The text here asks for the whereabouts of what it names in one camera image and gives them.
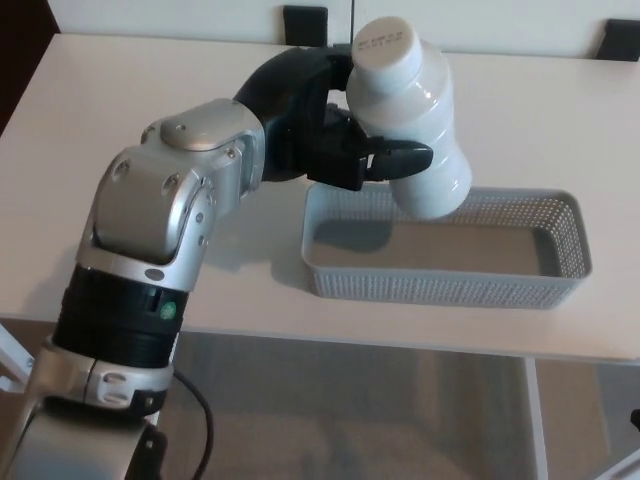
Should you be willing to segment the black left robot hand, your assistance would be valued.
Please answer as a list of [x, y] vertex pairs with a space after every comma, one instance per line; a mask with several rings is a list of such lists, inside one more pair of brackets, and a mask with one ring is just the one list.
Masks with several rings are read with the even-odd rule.
[[398, 180], [429, 168], [433, 150], [414, 140], [367, 134], [353, 114], [328, 102], [353, 70], [348, 44], [290, 48], [261, 65], [234, 99], [265, 132], [262, 180], [301, 176], [359, 191], [365, 182]]

